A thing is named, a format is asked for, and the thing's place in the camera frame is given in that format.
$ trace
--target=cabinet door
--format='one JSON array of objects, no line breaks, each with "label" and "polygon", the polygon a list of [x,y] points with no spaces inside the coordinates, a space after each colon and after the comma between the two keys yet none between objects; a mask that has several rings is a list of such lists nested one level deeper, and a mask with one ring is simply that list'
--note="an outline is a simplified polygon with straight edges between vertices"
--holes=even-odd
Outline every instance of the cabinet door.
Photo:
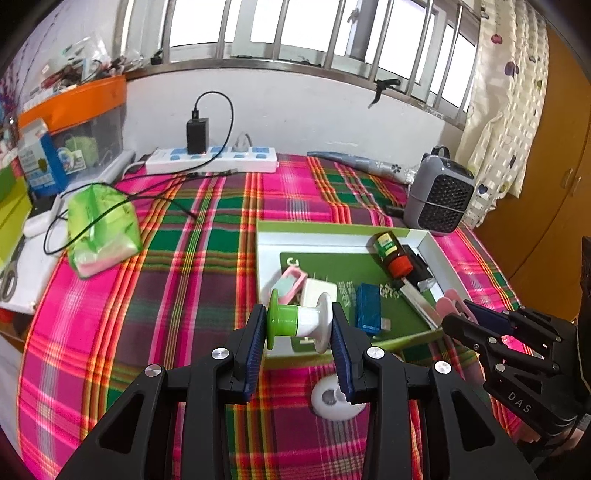
[{"label": "cabinet door", "polygon": [[581,302],[583,236],[591,236],[591,136],[558,215],[511,278],[511,286],[523,305],[566,320],[574,319]]},{"label": "cabinet door", "polygon": [[591,85],[568,47],[548,28],[548,89],[519,199],[507,195],[476,235],[511,278],[558,213],[587,139]]}]

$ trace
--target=green plastic bag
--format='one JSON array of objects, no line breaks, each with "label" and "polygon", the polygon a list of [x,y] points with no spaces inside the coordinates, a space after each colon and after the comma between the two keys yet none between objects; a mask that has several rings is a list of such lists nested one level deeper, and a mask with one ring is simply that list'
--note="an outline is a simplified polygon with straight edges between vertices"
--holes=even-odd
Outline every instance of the green plastic bag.
[{"label": "green plastic bag", "polygon": [[[68,240],[125,200],[124,195],[106,185],[93,184],[77,193],[68,204]],[[80,278],[89,278],[133,257],[141,249],[138,217],[133,204],[126,202],[70,245],[68,260]]]}]

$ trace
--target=bottle label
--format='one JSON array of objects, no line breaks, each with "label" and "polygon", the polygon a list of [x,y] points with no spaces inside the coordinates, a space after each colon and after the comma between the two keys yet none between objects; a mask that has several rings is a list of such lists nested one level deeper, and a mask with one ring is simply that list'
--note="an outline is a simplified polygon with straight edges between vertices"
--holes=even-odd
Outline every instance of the bottle label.
[{"label": "bottle label", "polygon": [[393,254],[398,247],[396,243],[392,240],[392,237],[389,233],[385,233],[380,235],[375,241],[375,248],[378,251],[379,257],[383,260],[388,255]]}]

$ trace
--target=window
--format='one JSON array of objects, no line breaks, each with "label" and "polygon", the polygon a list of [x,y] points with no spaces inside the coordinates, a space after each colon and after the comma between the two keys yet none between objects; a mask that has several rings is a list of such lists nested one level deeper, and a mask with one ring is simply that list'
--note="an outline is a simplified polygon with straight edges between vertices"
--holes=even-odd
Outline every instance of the window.
[{"label": "window", "polygon": [[[443,80],[443,71],[447,62],[447,55],[452,46],[453,28],[447,26],[443,36],[443,44],[441,46],[441,55],[437,62],[435,75],[433,76],[433,83],[431,84],[431,91],[435,94],[439,92],[441,81]],[[472,64],[476,56],[476,46],[473,45],[461,34],[458,35],[456,42],[456,49],[453,53],[452,65],[447,76],[447,82],[443,88],[443,98],[452,105],[460,106],[466,85],[470,79],[472,72]],[[468,102],[464,106],[464,111],[468,108]]]},{"label": "window", "polygon": [[[164,60],[172,63],[211,58],[268,59],[323,68],[328,70],[325,76],[330,76],[330,71],[351,74],[338,79],[356,84],[360,84],[360,78],[370,82],[396,78],[401,82],[401,93],[410,92],[429,106],[437,103],[438,110],[447,116],[460,118],[459,108],[467,109],[467,103],[462,102],[475,61],[479,18],[468,9],[462,11],[458,0],[434,1],[418,59],[428,0],[122,1],[127,1],[131,9],[122,44],[146,57],[162,48]],[[458,12],[459,35],[442,101],[436,102]],[[372,66],[386,20],[388,28],[379,60]],[[224,31],[222,39],[220,30]],[[280,44],[275,44],[276,37]],[[164,45],[166,38],[170,39],[168,45]],[[334,50],[329,53],[331,45]],[[416,61],[414,84],[409,85]]]},{"label": "window", "polygon": [[[222,25],[225,0],[177,0],[170,31],[170,46],[215,43]],[[234,41],[241,0],[230,4],[225,40]]]},{"label": "window", "polygon": [[[369,61],[373,60],[378,46],[379,33],[386,13],[386,4],[386,1],[381,1],[378,4],[378,11],[375,16],[376,20],[372,29],[371,38],[369,39],[369,47],[366,57]],[[425,8],[421,5],[416,4],[412,0],[394,2],[388,34],[386,35],[386,40],[384,42],[382,56],[379,59],[380,68],[392,73],[397,73],[406,79],[410,77],[413,69],[414,57],[418,50],[419,39],[421,38],[421,30],[423,29],[424,20]],[[434,20],[435,15],[431,14],[425,45],[429,45],[431,41]],[[417,73],[418,79],[420,79],[423,72],[426,57],[427,48],[424,48]]]}]

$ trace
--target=clear plastic bin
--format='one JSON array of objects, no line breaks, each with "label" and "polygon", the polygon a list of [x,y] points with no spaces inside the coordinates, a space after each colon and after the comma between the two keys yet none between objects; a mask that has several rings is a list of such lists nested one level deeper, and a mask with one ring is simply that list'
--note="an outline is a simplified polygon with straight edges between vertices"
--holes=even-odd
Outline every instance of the clear plastic bin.
[{"label": "clear plastic bin", "polygon": [[123,107],[52,135],[70,185],[93,181],[123,152]]},{"label": "clear plastic bin", "polygon": [[24,112],[19,126],[43,118],[69,188],[90,183],[123,152],[126,94],[122,76],[90,82]]}]

